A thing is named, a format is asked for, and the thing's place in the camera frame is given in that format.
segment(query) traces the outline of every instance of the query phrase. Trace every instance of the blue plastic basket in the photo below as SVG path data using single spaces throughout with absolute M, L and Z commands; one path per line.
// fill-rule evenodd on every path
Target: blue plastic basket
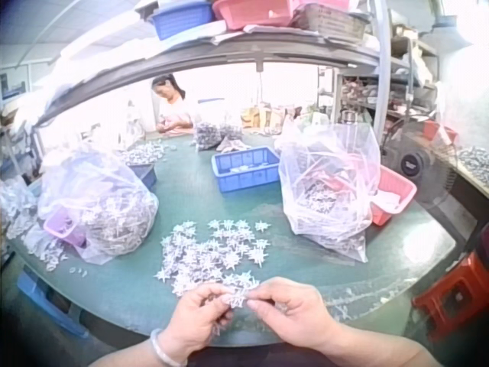
M 148 19 L 161 40 L 214 20 L 212 5 L 204 1 L 174 3 L 159 9 Z
M 217 154 L 212 169 L 222 193 L 278 181 L 278 156 L 269 147 Z
M 154 172 L 154 164 L 136 164 L 129 166 L 136 176 L 139 177 L 143 184 L 150 190 L 156 183 L 156 173 Z

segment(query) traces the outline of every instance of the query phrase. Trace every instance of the purple plastic container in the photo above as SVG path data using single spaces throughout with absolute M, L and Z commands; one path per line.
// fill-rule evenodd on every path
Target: purple plastic container
M 44 222 L 44 229 L 73 246 L 83 247 L 85 242 L 85 232 L 71 220 L 63 206 Z

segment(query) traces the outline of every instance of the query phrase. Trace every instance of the hand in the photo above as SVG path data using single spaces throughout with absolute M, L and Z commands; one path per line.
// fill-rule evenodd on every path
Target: hand
M 285 304 L 280 312 L 267 300 Z M 313 286 L 273 278 L 248 293 L 248 306 L 285 342 L 322 351 L 341 326 L 328 313 Z
M 188 356 L 207 346 L 212 326 L 217 321 L 226 326 L 232 319 L 225 303 L 230 289 L 221 284 L 202 284 L 185 293 L 176 306 L 168 327 L 158 336 L 161 349 L 175 362 L 184 362 Z M 210 296 L 217 298 L 203 304 Z
M 169 130 L 171 130 L 173 127 L 171 125 L 164 125 L 162 123 L 159 123 L 156 125 L 156 130 L 161 133 L 161 134 L 164 134 L 165 132 L 168 132 Z

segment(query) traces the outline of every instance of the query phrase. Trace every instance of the white bracelet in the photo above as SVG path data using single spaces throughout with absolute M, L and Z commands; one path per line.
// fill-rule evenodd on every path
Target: white bracelet
M 161 350 L 160 345 L 157 341 L 157 337 L 162 331 L 162 329 L 155 329 L 151 332 L 150 340 L 154 352 L 156 353 L 160 361 L 163 362 L 165 365 L 169 365 L 170 367 L 186 367 L 188 361 L 185 361 L 184 363 L 177 363 L 173 361 L 169 356 L 167 356 L 167 354 L 163 350 Z

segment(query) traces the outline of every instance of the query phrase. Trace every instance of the wrist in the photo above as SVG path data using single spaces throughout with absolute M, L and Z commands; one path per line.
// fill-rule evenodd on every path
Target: wrist
M 157 338 L 161 350 L 177 363 L 184 363 L 193 352 L 185 343 L 178 340 L 168 329 L 163 330 Z
M 341 354 L 343 350 L 348 348 L 348 329 L 348 326 L 335 321 L 335 323 L 328 328 L 328 332 L 325 333 L 324 339 L 313 349 L 325 356 Z

